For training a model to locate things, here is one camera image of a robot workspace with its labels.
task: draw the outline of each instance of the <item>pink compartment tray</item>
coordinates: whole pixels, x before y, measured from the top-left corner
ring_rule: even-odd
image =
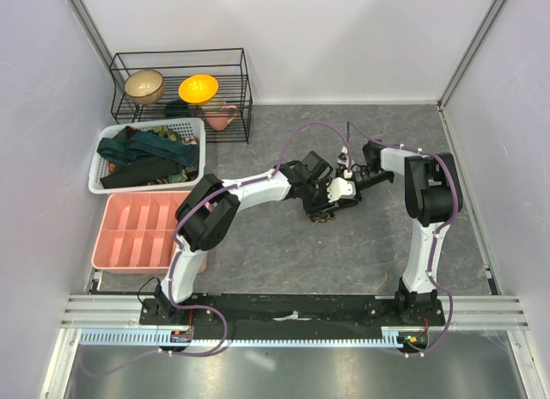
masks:
[[[92,266],[110,273],[166,273],[174,253],[175,211],[189,193],[111,195],[95,241]]]

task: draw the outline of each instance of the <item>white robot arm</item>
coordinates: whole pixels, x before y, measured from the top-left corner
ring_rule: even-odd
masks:
[[[405,304],[417,303],[422,295],[433,301],[433,292],[436,291],[428,277],[432,238],[434,231],[449,219],[453,208],[443,171],[434,160],[411,152],[382,148],[372,143],[367,143],[363,151],[367,165],[354,164],[348,169],[343,164],[345,160],[339,160],[334,178],[330,177],[333,169],[314,151],[301,162],[282,165],[275,175],[270,169],[263,175],[231,181],[220,181],[214,175],[205,176],[178,209],[176,217],[179,220],[209,193],[227,186],[237,187],[218,195],[211,202],[211,210],[200,209],[181,227],[180,240],[184,246],[176,250],[177,265],[172,277],[167,276],[162,281],[162,291],[168,294],[168,282],[172,280],[172,297],[176,303],[191,297],[193,282],[206,253],[223,240],[233,217],[242,210],[268,201],[299,198],[313,221],[326,221],[333,212],[357,205],[362,199],[361,190],[383,181],[393,182],[394,174],[397,174],[405,177],[406,209],[413,227],[409,262],[398,292],[404,293]],[[453,157],[449,153],[440,157],[458,186]],[[246,181],[258,178],[267,179],[246,184]],[[460,191],[457,193],[461,208],[461,194]],[[445,227],[439,232],[431,268],[434,279],[447,230]]]

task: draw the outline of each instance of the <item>black wire rack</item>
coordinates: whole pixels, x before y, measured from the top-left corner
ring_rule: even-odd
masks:
[[[219,83],[216,97],[225,105],[237,106],[234,120],[223,131],[214,131],[205,118],[203,108],[189,105],[180,116],[199,117],[205,122],[206,142],[246,142],[252,123],[252,91],[248,77],[247,59],[243,48],[204,49],[194,51],[118,52],[109,67],[114,82],[111,114],[119,124],[175,118],[167,113],[167,105],[180,100],[180,84],[193,75],[207,74]],[[141,70],[156,70],[164,76],[165,91],[152,105],[137,104],[124,92],[124,82]],[[227,113],[228,110],[209,109],[208,113]]]

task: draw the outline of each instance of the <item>pink cup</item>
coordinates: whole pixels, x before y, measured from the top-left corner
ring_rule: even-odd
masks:
[[[204,270],[206,270],[206,257],[205,257],[205,259],[203,260],[203,262],[200,263],[199,273],[202,273]]]
[[[234,111],[231,115],[229,115],[229,111],[205,111],[206,120],[215,131],[223,131],[229,124],[231,124],[231,121],[237,118],[237,115],[239,114],[239,108],[236,105],[225,104],[222,109],[232,109]]]

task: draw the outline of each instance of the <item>beige bowl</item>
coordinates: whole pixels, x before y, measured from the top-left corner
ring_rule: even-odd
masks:
[[[124,91],[138,104],[154,104],[164,95],[164,77],[153,70],[136,72],[126,79]]]

